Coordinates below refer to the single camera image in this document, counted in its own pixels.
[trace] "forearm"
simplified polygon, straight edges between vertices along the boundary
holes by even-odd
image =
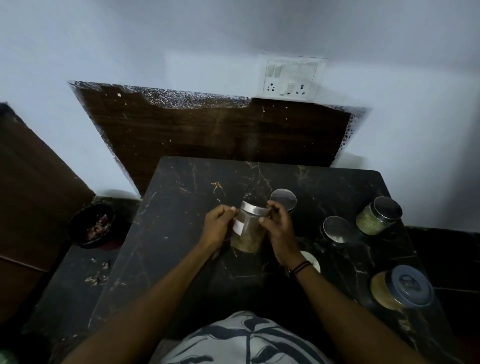
[[[300,271],[297,279],[348,364],[426,363],[390,328],[346,297],[312,266]]]
[[[185,291],[212,254],[196,247],[146,294],[77,347],[65,364],[130,364],[150,354],[162,338]]]

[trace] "black thread bracelet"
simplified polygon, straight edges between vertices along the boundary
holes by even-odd
[[[305,267],[308,267],[308,266],[312,266],[313,264],[311,262],[309,262],[308,260],[305,260],[304,262],[301,262],[300,264],[298,264],[295,268],[293,268],[291,271],[290,271],[290,275],[291,276],[295,276],[298,272],[300,272],[302,269],[304,269]]]

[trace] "black marble countertop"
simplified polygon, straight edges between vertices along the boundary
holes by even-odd
[[[167,274],[198,242],[204,215],[243,198],[267,201],[286,188],[297,197],[292,213],[297,241],[313,254],[322,274],[369,309],[405,342],[434,363],[461,363],[442,308],[391,311],[371,296],[371,277],[399,264],[423,270],[401,223],[377,236],[358,231],[357,241],[335,249],[319,226],[337,215],[355,226],[356,215],[375,197],[389,196],[380,173],[269,163],[163,157],[121,248],[90,321],[95,329]],[[182,339],[191,331],[238,310],[252,310],[310,340],[336,358],[335,349],[297,282],[278,266],[271,246],[247,254],[224,244],[188,289],[167,333]]]

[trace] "t-shirt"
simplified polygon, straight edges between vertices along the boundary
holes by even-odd
[[[190,334],[155,363],[330,364],[330,361],[310,342],[275,322],[241,311]]]

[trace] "jar label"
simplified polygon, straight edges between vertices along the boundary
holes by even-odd
[[[235,221],[235,224],[233,224],[233,231],[236,232],[238,235],[241,235],[241,232],[243,231],[243,222],[240,221]]]

